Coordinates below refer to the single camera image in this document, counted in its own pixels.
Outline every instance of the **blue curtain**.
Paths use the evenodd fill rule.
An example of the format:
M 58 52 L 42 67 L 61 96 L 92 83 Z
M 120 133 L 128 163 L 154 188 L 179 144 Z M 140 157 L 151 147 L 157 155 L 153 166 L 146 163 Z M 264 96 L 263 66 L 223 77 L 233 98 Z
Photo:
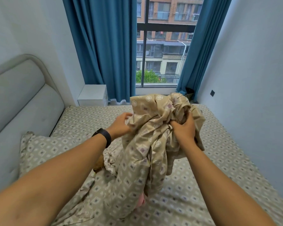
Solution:
M 85 84 L 108 98 L 135 95 L 137 0 L 63 0 Z
M 204 0 L 194 31 L 177 92 L 186 93 L 186 87 L 195 91 L 194 101 L 218 38 L 231 0 Z

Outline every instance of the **fitted sheet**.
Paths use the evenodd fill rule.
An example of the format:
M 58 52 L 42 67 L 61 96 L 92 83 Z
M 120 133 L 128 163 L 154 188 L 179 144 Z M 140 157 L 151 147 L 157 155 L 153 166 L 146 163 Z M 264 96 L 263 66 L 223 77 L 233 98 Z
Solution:
M 205 154 L 254 198 L 278 225 L 283 225 L 283 199 L 278 192 L 212 112 L 204 105 L 197 106 L 206 118 L 200 131 Z M 132 107 L 70 106 L 63 112 L 52 136 L 93 134 L 99 128 L 107 128 L 123 112 L 132 112 Z M 173 172 L 166 176 L 158 194 L 147 198 L 144 206 L 135 209 L 122 220 L 113 219 L 103 206 L 104 190 L 111 179 L 114 176 L 106 170 L 96 174 L 95 183 L 84 200 L 87 202 L 84 211 L 90 213 L 91 219 L 77 225 L 215 225 L 186 158 L 174 161 Z

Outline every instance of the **white nightstand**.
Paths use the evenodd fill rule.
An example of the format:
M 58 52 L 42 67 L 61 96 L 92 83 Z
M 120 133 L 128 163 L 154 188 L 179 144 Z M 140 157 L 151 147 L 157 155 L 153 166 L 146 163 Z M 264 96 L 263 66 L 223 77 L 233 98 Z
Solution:
M 85 85 L 79 95 L 78 102 L 80 106 L 107 106 L 106 85 Z

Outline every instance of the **headboard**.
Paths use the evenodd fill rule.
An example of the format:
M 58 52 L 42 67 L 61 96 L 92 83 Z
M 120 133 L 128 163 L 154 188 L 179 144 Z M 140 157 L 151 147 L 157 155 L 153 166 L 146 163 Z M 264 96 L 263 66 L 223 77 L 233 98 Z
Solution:
M 45 65 L 29 54 L 0 65 L 0 190 L 19 175 L 20 139 L 49 136 L 64 103 Z

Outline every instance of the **tree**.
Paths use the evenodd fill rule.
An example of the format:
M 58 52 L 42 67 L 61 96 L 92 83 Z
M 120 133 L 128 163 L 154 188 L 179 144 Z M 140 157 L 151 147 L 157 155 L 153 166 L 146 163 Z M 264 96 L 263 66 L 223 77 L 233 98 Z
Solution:
M 142 82 L 142 71 L 136 71 L 136 83 Z M 165 78 L 158 77 L 155 72 L 151 70 L 144 71 L 144 83 L 166 83 Z

